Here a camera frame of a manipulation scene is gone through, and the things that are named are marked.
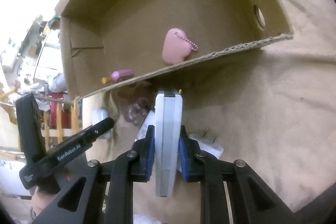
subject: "beige carpet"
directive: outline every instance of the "beige carpet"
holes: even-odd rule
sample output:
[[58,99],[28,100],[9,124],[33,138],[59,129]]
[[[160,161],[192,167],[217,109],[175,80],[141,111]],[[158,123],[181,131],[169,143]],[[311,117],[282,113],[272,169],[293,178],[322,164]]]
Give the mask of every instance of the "beige carpet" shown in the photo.
[[[336,181],[336,4],[283,4],[294,27],[293,40],[154,82],[183,89],[188,133],[209,128],[225,148],[222,160],[244,159],[295,211]],[[106,161],[131,148],[138,128],[119,116],[110,94],[84,99],[84,127],[100,106],[118,120],[115,138],[113,143],[98,140],[87,156]],[[199,223],[198,184],[186,184],[178,176],[174,196],[157,198],[154,179],[135,184],[135,213],[167,223]]]

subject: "yellow handle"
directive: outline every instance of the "yellow handle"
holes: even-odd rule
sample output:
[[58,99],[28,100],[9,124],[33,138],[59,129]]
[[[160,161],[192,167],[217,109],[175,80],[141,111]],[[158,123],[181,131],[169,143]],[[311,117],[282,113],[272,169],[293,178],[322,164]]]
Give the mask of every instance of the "yellow handle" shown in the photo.
[[14,89],[12,89],[12,90],[10,90],[10,91],[7,91],[7,92],[1,94],[1,95],[0,95],[0,100],[6,98],[8,95],[11,95],[11,94],[13,94],[13,93],[15,93],[15,92],[17,92],[17,88],[14,88]]
[[17,160],[17,156],[15,154],[0,151],[0,155],[11,160]]

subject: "cluttered room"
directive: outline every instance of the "cluttered room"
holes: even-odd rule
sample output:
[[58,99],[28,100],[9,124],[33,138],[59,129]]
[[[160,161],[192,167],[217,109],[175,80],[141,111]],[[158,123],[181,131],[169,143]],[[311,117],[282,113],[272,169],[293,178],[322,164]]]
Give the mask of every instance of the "cluttered room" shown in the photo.
[[0,8],[15,223],[314,223],[336,177],[334,0]]

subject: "white cylinder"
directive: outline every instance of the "white cylinder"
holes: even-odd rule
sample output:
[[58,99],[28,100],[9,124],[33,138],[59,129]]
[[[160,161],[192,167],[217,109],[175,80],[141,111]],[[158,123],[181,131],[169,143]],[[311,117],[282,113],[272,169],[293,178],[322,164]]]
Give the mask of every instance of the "white cylinder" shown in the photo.
[[20,45],[12,42],[6,47],[6,52],[2,54],[2,69],[4,72],[13,70],[17,54],[19,53]]
[[[96,108],[92,111],[92,125],[99,123],[109,116],[106,108]],[[98,139],[110,139],[112,137],[111,130],[101,135]]]

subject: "pink toy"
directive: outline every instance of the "pink toy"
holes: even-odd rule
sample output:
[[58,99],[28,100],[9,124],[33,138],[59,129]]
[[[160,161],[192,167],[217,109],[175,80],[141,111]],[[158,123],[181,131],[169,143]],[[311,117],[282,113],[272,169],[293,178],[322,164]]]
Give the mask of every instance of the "pink toy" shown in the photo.
[[118,83],[124,80],[127,80],[129,78],[132,78],[134,75],[133,71],[131,69],[121,69],[121,70],[116,70],[114,71],[111,76],[108,77],[103,77],[101,79],[101,82],[103,84],[106,83]]
[[197,51],[198,47],[191,42],[184,31],[170,29],[165,38],[162,49],[162,59],[166,64],[179,64],[191,53]]

